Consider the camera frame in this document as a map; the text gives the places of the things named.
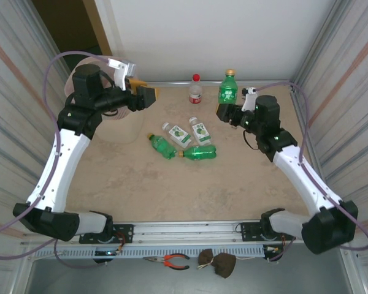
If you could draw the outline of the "green soda bottle yellow cap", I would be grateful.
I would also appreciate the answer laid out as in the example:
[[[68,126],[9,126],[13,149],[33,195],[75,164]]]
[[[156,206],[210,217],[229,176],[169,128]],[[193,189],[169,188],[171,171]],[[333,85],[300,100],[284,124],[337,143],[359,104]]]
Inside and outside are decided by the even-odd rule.
[[[217,149],[214,145],[192,146],[186,150],[179,151],[178,156],[193,161],[214,159],[217,156]]]
[[[236,83],[236,71],[227,69],[225,78],[219,87],[218,103],[219,104],[235,104],[237,100],[238,86]]]
[[[165,159],[172,159],[175,157],[177,150],[171,145],[164,137],[155,134],[147,135],[151,146],[154,150],[156,150],[160,155],[162,155]]]

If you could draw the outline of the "aluminium frame bar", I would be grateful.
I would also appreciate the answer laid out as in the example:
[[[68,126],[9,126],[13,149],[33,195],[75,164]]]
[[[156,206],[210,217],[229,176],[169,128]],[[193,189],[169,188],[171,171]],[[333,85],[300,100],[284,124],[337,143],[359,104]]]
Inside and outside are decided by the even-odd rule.
[[[265,86],[272,83],[279,83],[282,80],[237,80],[238,86]],[[189,87],[190,81],[147,81],[147,85],[157,88],[167,87]],[[204,80],[201,81],[202,86],[217,86],[220,85],[221,81],[218,80]]]

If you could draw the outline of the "orange handled pliers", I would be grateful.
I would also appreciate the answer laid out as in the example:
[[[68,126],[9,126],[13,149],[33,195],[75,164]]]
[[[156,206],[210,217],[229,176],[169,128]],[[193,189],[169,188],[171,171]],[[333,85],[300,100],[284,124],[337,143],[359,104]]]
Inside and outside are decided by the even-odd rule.
[[[181,254],[181,253],[168,254],[163,257],[159,257],[159,256],[144,257],[143,259],[148,260],[150,262],[162,263],[164,266],[170,269],[173,269],[173,270],[177,270],[177,271],[184,271],[190,268],[188,265],[182,266],[182,265],[172,264],[169,260],[173,258],[184,258],[185,260],[190,259],[189,256],[185,254]]]

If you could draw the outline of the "aluminium mounting rail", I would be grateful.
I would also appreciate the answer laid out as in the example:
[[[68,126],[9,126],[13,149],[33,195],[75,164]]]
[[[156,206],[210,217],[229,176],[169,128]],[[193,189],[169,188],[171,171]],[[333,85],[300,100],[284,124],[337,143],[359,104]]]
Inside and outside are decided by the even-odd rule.
[[[239,233],[241,222],[258,220],[231,220],[231,221],[200,221],[200,222],[133,222],[118,223],[109,221],[103,232],[109,233],[113,224],[133,224],[134,235],[131,244],[157,245],[157,246],[181,246],[191,244],[222,244],[243,242]],[[262,241],[256,243],[282,242],[281,233],[270,234]],[[68,243],[79,244],[79,236],[75,235]]]

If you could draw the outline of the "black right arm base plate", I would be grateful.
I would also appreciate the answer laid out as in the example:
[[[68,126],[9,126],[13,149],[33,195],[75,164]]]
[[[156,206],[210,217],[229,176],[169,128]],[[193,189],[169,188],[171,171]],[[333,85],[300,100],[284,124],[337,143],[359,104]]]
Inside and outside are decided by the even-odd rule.
[[[262,241],[262,228],[260,221],[241,222],[238,226],[243,242]]]

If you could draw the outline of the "brown cloth bag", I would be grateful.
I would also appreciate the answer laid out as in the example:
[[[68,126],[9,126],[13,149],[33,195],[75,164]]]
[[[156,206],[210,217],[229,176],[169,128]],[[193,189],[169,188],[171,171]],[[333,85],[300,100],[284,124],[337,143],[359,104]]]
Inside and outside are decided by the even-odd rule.
[[[213,266],[215,274],[228,278],[236,266],[236,256],[228,253],[213,254],[211,249],[205,249],[198,255],[198,269]]]

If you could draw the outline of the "red cap clear bottle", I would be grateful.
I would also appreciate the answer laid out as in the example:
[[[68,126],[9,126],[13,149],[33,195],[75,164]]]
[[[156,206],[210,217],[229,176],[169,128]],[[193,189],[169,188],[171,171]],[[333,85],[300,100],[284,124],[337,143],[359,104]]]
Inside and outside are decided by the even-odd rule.
[[[201,76],[198,73],[192,76],[188,98],[192,104],[199,104],[202,100]]]

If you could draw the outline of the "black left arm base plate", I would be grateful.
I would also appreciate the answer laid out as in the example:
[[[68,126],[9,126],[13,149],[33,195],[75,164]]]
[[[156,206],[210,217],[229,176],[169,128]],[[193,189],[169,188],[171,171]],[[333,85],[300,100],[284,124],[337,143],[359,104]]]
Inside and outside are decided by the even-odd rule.
[[[80,244],[131,244],[133,224],[113,224],[112,230],[102,233],[86,233],[79,236]]]

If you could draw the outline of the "lime label clear bottle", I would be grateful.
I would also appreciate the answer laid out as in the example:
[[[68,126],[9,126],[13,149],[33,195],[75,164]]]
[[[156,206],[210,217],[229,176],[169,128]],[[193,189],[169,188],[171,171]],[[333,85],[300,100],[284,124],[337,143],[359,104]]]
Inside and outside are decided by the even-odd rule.
[[[189,119],[189,124],[192,128],[193,135],[200,146],[211,145],[212,138],[206,129],[205,125],[193,116]]]
[[[173,125],[168,122],[165,122],[162,125],[162,130],[168,134],[168,137],[173,142],[175,142],[182,148],[187,148],[189,144],[192,142],[191,135],[178,125]]]

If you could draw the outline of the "pink plastic waste bin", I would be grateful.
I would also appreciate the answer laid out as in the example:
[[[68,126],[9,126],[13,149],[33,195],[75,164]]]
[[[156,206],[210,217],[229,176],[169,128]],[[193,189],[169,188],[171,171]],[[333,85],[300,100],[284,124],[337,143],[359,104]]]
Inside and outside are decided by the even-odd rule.
[[[75,72],[75,69],[84,64],[95,64],[99,66],[109,78],[114,80],[113,68],[94,57],[86,57],[75,65],[69,78],[67,79],[64,87],[64,94],[66,97],[74,92],[72,76]],[[139,136],[143,125],[144,112],[132,112],[127,107],[123,107],[118,109],[117,114],[114,113],[115,112],[108,112],[107,114],[109,116],[102,115],[102,122],[100,125],[98,125],[94,134],[101,140],[113,143],[129,144],[135,141]]]

